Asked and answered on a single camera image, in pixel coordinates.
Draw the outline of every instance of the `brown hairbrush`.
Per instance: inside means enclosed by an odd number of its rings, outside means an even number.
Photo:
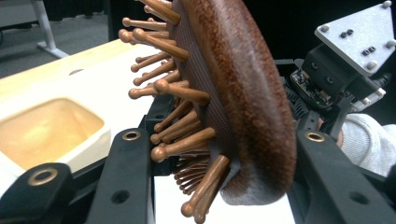
[[[151,158],[179,156],[175,179],[192,194],[181,212],[205,221],[220,192],[232,205],[278,200],[289,188],[296,162],[291,113],[279,74],[262,35],[241,0],[141,0],[153,19],[132,21],[120,30],[123,42],[162,50],[137,58],[132,70],[166,60],[137,78],[139,86],[169,73],[131,98],[162,93],[179,99],[177,108],[151,136],[159,144]]]

